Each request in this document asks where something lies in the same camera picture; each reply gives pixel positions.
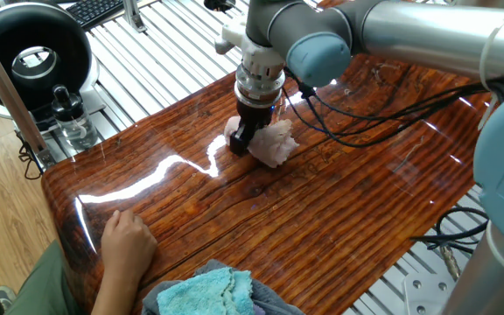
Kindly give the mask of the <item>person's bare hand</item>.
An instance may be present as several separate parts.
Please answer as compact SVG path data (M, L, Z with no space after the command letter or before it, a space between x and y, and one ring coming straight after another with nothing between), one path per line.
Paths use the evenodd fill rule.
M150 267L157 245L138 215L115 210L101 238L104 278L123 284L138 283Z

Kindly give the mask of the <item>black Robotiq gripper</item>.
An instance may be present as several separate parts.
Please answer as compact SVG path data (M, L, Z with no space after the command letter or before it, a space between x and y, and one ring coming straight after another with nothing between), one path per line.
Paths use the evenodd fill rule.
M248 152L249 144L256 130L270 124L274 108L274 105L256 108L242 101L236 103L240 121L228 132L228 146L232 153L243 156Z

